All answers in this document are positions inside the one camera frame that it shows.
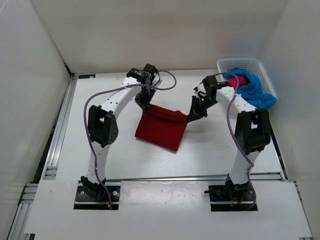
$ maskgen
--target black bracket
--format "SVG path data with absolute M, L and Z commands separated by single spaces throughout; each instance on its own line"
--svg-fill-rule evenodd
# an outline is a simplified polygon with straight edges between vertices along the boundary
M 114 113 L 95 105 L 89 109 L 88 130 L 91 141 L 99 143 L 102 148 L 114 143 L 119 134 Z
M 234 135 L 245 154 L 261 152 L 271 140 L 271 125 L 266 109 L 238 113 Z
M 121 186 L 118 185 L 106 185 L 111 196 L 111 209 L 109 206 L 109 198 L 106 192 L 99 198 L 93 197 L 89 188 L 78 185 L 76 189 L 73 209 L 82 210 L 118 210 Z
M 252 205 L 254 195 L 250 186 L 236 198 L 230 196 L 225 185 L 210 185 L 204 193 L 209 194 L 211 212 L 258 211 L 257 204 Z
M 206 76 L 201 83 L 205 89 L 205 96 L 192 96 L 191 108 L 187 117 L 188 123 L 207 117 L 207 109 L 218 103 L 217 90 L 224 87 L 232 87 L 228 81 L 218 82 L 215 75 Z
M 137 79 L 137 81 L 142 84 L 152 86 L 152 85 L 154 85 L 153 81 L 155 80 L 156 75 L 158 75 L 158 74 L 159 74 L 159 72 L 156 69 L 156 67 L 147 63 L 144 66 L 143 70 L 138 70 L 138 69 L 132 68 L 127 73 L 126 76 L 133 77 L 133 78 Z M 139 105 L 139 107 L 141 109 L 144 110 L 150 105 L 150 102 L 151 102 L 153 96 L 155 95 L 155 92 L 156 92 L 155 89 L 144 86 L 141 88 L 141 91 L 135 96 L 134 101 L 136 102 L 136 104 Z

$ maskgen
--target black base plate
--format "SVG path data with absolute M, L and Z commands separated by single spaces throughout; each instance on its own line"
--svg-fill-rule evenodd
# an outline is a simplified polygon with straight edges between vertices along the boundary
M 243 203 L 240 203 L 239 205 L 230 204 L 230 201 L 234 202 L 235 200 L 231 199 L 230 196 L 226 194 L 225 185 L 210 185 L 209 192 L 210 202 L 214 202 L 210 204 L 211 212 L 258 211 L 256 203 L 251 206 L 252 201 L 254 200 L 254 195 L 250 187 L 242 193 Z
M 82 209 L 82 210 L 118 210 L 119 209 L 119 199 L 120 199 L 120 186 L 108 186 L 106 185 L 110 192 L 112 206 L 111 209 L 109 207 L 109 198 L 108 195 L 105 194 L 101 199 L 96 200 L 92 199 L 87 195 L 86 188 L 82 185 L 78 185 L 74 206 L 73 209 Z

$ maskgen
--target pink cloth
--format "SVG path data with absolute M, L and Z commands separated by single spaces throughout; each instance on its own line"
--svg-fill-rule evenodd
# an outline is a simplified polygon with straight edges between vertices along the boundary
M 239 78 L 239 86 L 246 85 L 249 83 L 249 81 L 244 76 L 238 76 L 238 78 Z M 236 88 L 237 79 L 235 77 L 230 78 L 228 82 L 232 85 L 234 89 Z

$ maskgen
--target white wall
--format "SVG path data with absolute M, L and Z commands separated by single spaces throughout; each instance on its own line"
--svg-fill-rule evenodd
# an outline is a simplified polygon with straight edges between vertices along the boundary
M 320 1 L 289 0 L 260 58 L 277 91 L 270 116 L 288 177 L 320 238 Z
M 258 56 L 287 0 L 32 0 L 72 72 Z
M 0 239 L 36 172 L 70 77 L 29 0 L 0 0 Z

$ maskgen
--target fabric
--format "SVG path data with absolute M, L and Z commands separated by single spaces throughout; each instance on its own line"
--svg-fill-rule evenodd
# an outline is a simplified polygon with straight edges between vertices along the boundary
M 258 109 L 269 110 L 272 105 L 276 103 L 277 99 L 274 96 L 268 93 L 263 93 L 260 79 L 256 75 L 237 67 L 230 71 L 230 73 L 236 74 L 237 76 L 242 76 L 248 81 L 248 84 L 239 86 L 237 93 L 241 94 L 243 99 L 245 99 L 251 105 Z M 233 75 L 227 73 L 223 76 L 227 79 L 234 77 Z
M 244 77 L 244 76 L 238 76 L 238 79 L 239 79 L 239 86 L 242 86 L 242 85 L 246 85 L 249 83 L 249 81 Z M 232 87 L 235 89 L 236 86 L 237 86 L 237 79 L 236 77 L 234 78 L 230 78 L 228 80 L 228 82 L 232 85 Z
M 180 111 L 150 105 L 142 113 L 135 137 L 176 152 L 187 127 L 187 117 Z

